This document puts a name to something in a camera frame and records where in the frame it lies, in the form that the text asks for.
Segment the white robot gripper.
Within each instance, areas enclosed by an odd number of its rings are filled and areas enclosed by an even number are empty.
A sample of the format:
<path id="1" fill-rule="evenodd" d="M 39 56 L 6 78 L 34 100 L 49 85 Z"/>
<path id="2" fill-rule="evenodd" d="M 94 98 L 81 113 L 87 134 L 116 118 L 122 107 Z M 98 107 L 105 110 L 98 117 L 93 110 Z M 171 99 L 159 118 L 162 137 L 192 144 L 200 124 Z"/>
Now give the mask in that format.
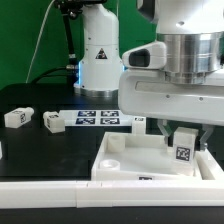
<path id="1" fill-rule="evenodd" d="M 168 146 L 172 130 L 167 120 L 203 124 L 199 142 L 205 151 L 214 125 L 224 126 L 224 69 L 208 74 L 199 85 L 172 84 L 159 70 L 128 69 L 120 77 L 118 105 L 124 114 L 158 119 Z"/>

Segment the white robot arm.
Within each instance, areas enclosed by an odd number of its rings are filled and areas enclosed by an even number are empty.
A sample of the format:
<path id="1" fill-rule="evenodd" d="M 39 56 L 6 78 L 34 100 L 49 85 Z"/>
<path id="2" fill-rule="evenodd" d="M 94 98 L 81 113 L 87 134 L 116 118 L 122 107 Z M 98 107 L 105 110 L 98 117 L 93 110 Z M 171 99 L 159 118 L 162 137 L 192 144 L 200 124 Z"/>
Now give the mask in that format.
<path id="1" fill-rule="evenodd" d="M 204 145 L 224 125 L 224 0 L 136 0 L 136 7 L 154 28 L 150 42 L 122 55 L 120 75 L 99 71 L 109 54 L 90 48 L 78 89 L 117 91 L 125 114 L 201 123 Z"/>

